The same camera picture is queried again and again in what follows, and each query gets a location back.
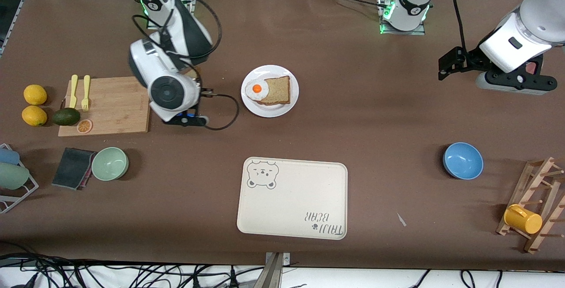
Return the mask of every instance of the avocado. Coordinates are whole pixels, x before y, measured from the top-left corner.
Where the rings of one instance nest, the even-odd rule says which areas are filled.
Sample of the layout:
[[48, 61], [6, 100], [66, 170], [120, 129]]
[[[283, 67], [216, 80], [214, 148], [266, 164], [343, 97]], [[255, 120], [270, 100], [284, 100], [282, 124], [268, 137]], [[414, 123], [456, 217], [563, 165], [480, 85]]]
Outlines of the avocado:
[[76, 125], [80, 120], [80, 113], [74, 108], [63, 108], [55, 112], [52, 120], [56, 125]]

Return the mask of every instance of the cup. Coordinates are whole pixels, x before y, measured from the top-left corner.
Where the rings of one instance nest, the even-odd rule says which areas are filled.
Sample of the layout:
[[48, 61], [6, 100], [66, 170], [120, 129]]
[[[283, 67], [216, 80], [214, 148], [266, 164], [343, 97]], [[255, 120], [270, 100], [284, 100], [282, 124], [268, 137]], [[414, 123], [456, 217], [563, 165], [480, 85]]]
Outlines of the cup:
[[0, 187], [19, 189], [30, 177], [30, 171], [19, 165], [0, 163]]
[[16, 151], [0, 148], [0, 163], [18, 165], [20, 163], [20, 154]]
[[504, 223], [528, 234], [534, 234], [541, 228], [543, 220], [539, 214], [512, 204], [504, 212]]

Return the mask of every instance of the wooden cutting board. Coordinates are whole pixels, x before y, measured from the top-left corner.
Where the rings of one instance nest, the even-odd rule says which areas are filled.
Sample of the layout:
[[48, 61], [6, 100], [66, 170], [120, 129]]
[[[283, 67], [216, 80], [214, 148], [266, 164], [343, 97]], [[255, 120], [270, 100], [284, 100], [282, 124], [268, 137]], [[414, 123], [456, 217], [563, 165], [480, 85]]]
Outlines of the wooden cutting board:
[[[67, 87], [65, 107], [71, 102], [71, 81]], [[92, 78], [90, 107], [83, 111], [83, 80], [76, 89], [76, 109], [80, 119], [90, 119], [92, 130], [79, 133], [76, 125], [59, 127], [59, 137], [110, 135], [112, 133], [147, 133], [149, 128], [149, 95], [135, 77]]]

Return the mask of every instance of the orange slice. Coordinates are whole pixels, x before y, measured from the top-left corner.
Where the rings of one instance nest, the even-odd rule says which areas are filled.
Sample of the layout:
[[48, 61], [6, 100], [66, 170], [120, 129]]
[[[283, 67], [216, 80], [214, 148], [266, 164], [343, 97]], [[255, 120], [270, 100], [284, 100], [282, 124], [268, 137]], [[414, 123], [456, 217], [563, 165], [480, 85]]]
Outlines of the orange slice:
[[76, 131], [79, 133], [90, 133], [92, 130], [92, 121], [90, 119], [84, 119], [79, 121], [76, 125]]

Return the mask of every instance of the green bowl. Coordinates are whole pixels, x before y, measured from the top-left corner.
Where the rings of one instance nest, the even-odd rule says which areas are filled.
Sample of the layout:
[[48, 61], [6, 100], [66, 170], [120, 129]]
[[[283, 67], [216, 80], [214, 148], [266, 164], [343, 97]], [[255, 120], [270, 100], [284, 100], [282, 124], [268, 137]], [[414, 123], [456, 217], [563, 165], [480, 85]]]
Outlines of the green bowl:
[[115, 147], [103, 149], [92, 161], [92, 173], [100, 181], [119, 179], [125, 174], [128, 167], [128, 156]]

